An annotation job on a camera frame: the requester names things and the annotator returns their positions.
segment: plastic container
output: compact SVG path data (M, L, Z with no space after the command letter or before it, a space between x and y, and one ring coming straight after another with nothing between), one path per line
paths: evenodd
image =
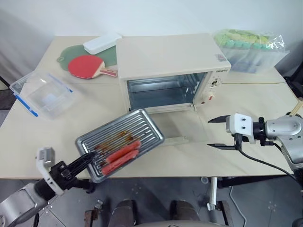
M55 118L73 103L72 90L52 74L35 70L9 87L33 116Z

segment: red sausage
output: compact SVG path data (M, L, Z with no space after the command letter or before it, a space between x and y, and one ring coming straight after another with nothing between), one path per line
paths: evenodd
M103 175L107 175L107 174L111 173L112 171L118 169L125 162L136 157L138 154L139 154L138 150L132 150L132 151L128 152L126 155L124 155L123 157L121 157L121 158L117 159L116 161L103 167L101 172L103 173Z
M114 154L108 156L106 158L107 163L112 163L113 161L117 160L118 158L122 157L123 155L127 154L128 152L138 149L141 146L141 142L136 140L135 142L121 148L120 150L116 151Z

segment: plastic bag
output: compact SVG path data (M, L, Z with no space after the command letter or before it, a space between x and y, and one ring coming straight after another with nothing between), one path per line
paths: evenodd
M214 34L221 51L233 71L259 73L274 67L289 51L285 51L282 35L225 29Z

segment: black cable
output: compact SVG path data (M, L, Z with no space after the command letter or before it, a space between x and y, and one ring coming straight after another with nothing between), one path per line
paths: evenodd
M39 216L39 212L38 212L35 215L33 227L37 227L38 226L38 224L39 224L39 218L40 218L40 216Z
M278 149L279 149L279 151L281 151L281 152L282 152L282 148L281 148L279 145L277 145L276 143L274 143L274 146L275 146L276 148L278 148Z
M262 160L259 160L259 159L254 158L254 157L251 157L251 156L245 154L245 153L242 151L242 149L239 149L238 151L239 151L242 155L244 155L245 157L247 157L247 158L249 158L249 159L251 159L251 160L253 160L253 161L260 162L260 163L262 163L262 164L265 164L265 165L267 165L267 166L270 166L270 167L273 167L273 168L275 168L275 169L278 169L278 170L282 171L283 173L285 173L286 175L288 175L289 177L291 177L294 181L296 181L296 182L300 185L300 187L301 187L301 184L297 181L297 179L296 179L293 175L291 175L289 172L287 172L286 170L281 169L280 167L277 167L277 166L275 166L275 165L273 165L273 164L264 162L264 161L262 161Z

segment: gray floor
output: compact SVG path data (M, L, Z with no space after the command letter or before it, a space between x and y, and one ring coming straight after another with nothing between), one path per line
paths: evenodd
M0 201L25 184L35 181L0 180ZM96 204L105 202L94 227L106 227L112 209L123 199L133 199L139 211L138 223L169 219L172 200L186 200L197 210L202 221L223 224L222 214L208 212L205 199L209 185L200 178L119 178L108 179L97 186L93 194L81 189L71 189L61 197L50 201L40 212L41 227L82 227L84 212ZM218 200L228 201L235 227L243 225L243 219L229 197L229 188L218 190ZM246 216L247 227L288 227L302 215L302 197L299 187L288 177L264 182L235 186L233 196ZM19 225L30 227L33 220Z
M0 127L1 127L2 123L4 122L8 113L9 113L9 110L0 110Z
M9 110L15 100L16 98L11 90L0 90L0 110Z

